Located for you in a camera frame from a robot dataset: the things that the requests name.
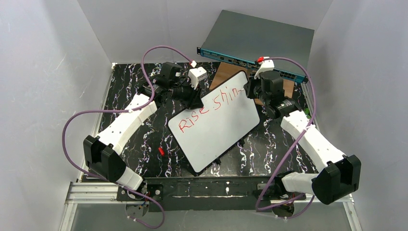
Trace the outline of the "red marker cap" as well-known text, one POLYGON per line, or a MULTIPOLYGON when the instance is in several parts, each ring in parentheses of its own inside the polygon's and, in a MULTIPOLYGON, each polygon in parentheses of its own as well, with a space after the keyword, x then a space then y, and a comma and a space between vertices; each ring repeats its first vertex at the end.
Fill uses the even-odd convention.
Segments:
POLYGON ((163 148, 159 147, 158 151, 159 151, 161 156, 165 156, 165 152, 164 152, 163 148))

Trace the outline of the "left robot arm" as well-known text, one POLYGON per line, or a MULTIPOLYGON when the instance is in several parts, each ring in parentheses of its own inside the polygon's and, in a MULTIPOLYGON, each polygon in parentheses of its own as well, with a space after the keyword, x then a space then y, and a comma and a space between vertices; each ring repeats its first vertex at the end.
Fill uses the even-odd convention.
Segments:
POLYGON ((148 117, 168 100, 179 101, 187 109, 203 107, 199 82, 207 78, 203 67, 190 69, 182 75, 182 67, 166 62, 158 74, 144 79, 125 112, 95 137, 83 142, 86 166, 109 182, 137 190, 143 178, 127 167, 120 157, 125 144, 148 117))

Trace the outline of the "white whiteboard black frame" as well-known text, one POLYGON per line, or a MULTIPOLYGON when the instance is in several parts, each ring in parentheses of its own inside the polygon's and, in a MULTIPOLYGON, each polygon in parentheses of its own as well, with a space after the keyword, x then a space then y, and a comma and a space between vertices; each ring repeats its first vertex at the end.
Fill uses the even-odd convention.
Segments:
POLYGON ((203 96, 202 108, 184 109, 169 119, 167 126, 194 172, 204 170, 259 124, 255 102, 243 89, 247 81, 239 71, 203 96))

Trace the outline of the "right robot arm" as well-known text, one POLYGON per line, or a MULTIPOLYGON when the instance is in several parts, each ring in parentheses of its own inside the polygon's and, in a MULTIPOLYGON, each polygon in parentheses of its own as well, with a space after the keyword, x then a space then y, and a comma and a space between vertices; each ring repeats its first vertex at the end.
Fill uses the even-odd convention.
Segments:
POLYGON ((281 127, 312 159, 317 174, 287 171, 273 178, 266 192, 274 196, 308 193, 322 203, 332 202, 359 189, 361 161, 334 147, 313 124, 293 99, 285 96, 283 78, 275 71, 266 71, 249 78, 244 85, 249 99, 259 99, 271 119, 281 119, 281 127))

